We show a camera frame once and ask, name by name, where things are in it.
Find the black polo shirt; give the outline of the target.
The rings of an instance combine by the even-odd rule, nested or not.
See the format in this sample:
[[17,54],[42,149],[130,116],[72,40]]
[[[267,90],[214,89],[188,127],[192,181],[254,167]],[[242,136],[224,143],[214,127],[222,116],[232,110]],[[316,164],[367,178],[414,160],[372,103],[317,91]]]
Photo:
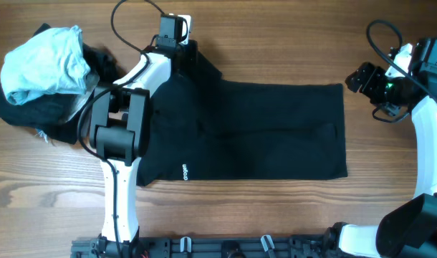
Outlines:
[[151,98],[137,184],[347,175],[343,86],[225,80],[204,56]]

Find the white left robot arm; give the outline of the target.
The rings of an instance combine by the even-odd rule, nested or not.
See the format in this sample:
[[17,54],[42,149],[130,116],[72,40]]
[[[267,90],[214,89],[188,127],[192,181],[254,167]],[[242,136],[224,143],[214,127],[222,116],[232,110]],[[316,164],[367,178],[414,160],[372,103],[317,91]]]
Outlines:
[[135,187],[138,165],[148,149],[152,96],[180,68],[197,60],[196,41],[172,39],[146,47],[124,77],[97,86],[89,133],[105,182],[105,220],[97,238],[100,253],[115,255],[136,248]]

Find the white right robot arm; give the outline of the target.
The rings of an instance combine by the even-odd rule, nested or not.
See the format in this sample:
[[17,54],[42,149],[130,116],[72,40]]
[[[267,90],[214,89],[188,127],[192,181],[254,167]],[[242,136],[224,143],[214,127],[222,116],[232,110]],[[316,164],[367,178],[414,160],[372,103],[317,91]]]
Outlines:
[[437,64],[417,64],[404,76],[365,62],[345,82],[378,107],[409,107],[418,175],[412,200],[377,226],[342,226],[338,249],[354,257],[437,257]]

